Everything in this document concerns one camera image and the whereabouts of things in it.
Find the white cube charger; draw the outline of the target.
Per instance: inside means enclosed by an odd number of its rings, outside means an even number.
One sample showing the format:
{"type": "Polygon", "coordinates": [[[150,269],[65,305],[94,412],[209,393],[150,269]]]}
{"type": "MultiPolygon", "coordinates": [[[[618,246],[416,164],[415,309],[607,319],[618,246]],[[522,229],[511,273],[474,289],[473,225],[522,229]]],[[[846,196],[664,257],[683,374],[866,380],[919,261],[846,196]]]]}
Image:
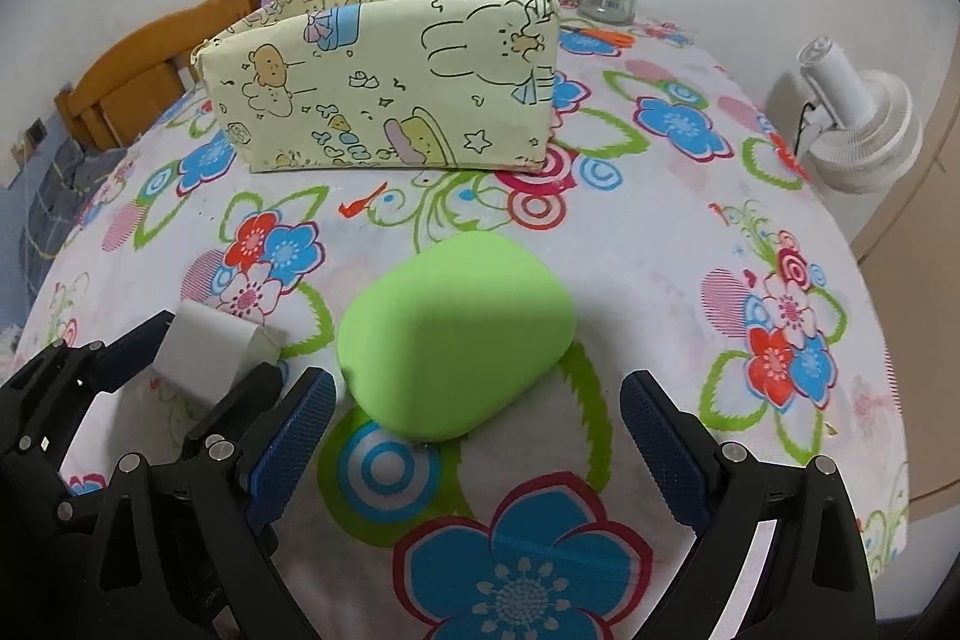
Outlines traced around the white cube charger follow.
{"type": "Polygon", "coordinates": [[[257,365],[275,365],[279,358],[280,345],[267,328],[184,301],[151,369],[190,401],[213,408],[257,365]]]}

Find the green rounded case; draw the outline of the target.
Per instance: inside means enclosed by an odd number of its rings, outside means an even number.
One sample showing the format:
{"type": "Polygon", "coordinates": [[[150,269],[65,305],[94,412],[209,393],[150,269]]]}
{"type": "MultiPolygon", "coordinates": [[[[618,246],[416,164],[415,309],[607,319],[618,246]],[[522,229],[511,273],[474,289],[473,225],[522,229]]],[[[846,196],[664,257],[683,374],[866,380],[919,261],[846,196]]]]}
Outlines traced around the green rounded case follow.
{"type": "Polygon", "coordinates": [[[508,237],[466,232],[405,260],[348,305],[335,354],[363,413],[412,442],[462,437],[571,346],[573,298],[508,237]]]}

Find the plaid grey blanket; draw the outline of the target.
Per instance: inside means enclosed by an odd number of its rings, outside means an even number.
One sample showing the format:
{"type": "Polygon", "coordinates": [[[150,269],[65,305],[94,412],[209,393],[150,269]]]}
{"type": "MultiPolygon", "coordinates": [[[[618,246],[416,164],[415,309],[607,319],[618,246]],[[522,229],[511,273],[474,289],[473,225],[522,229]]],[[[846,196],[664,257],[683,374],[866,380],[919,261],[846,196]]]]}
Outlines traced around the plaid grey blanket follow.
{"type": "Polygon", "coordinates": [[[44,143],[20,183],[2,191],[3,326],[25,325],[70,230],[124,156],[85,151],[71,138],[44,143]]]}

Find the wooden chair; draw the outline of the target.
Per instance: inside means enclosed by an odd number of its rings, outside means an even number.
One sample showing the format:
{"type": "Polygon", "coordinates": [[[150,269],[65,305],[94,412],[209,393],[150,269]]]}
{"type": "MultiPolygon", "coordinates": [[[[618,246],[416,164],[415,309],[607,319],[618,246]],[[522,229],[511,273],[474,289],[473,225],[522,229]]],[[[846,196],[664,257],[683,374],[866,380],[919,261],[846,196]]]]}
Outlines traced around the wooden chair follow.
{"type": "Polygon", "coordinates": [[[137,141],[187,91],[195,47],[260,7],[260,0],[205,0],[126,35],[94,62],[78,85],[55,96],[68,135],[107,151],[137,141]]]}

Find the floral tablecloth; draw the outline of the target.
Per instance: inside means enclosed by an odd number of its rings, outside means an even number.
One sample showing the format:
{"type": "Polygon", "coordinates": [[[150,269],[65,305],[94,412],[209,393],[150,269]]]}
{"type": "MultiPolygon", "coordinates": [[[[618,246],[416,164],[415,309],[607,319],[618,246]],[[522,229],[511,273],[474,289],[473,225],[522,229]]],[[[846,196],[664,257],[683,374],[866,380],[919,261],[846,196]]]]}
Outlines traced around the floral tablecloth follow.
{"type": "Polygon", "coordinates": [[[110,341],[194,299],[275,331],[283,369],[327,369],[364,287],[496,232],[563,281],[576,341],[462,442],[415,448],[338,411],[278,526],[278,568],[324,637],[630,637],[692,541],[620,417],[636,369],[758,458],[833,458],[882,573],[908,526],[889,353],[770,122],[663,25],[571,23],[555,107],[539,175],[256,174],[210,101],[184,97],[70,221],[16,354],[110,341]]]}

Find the yellow cartoon storage box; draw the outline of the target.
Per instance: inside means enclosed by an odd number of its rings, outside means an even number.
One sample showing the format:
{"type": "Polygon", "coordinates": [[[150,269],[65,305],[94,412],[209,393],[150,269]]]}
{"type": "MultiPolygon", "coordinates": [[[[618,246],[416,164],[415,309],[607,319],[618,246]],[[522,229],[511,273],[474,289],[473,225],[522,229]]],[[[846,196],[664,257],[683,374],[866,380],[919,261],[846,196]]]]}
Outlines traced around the yellow cartoon storage box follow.
{"type": "Polygon", "coordinates": [[[272,0],[192,53],[254,172],[539,172],[558,0],[272,0]]]}

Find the white floor fan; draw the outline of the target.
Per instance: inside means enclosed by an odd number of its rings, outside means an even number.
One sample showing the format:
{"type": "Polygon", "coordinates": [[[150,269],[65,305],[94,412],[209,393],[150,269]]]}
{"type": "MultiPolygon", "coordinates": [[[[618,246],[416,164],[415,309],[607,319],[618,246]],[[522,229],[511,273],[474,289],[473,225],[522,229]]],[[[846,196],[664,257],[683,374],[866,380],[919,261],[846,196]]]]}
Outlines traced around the white floor fan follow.
{"type": "Polygon", "coordinates": [[[832,190],[866,195],[910,172],[923,149],[924,124],[907,83],[886,71],[857,71],[828,35],[797,54],[814,99],[800,111],[794,156],[809,158],[832,190]]]}

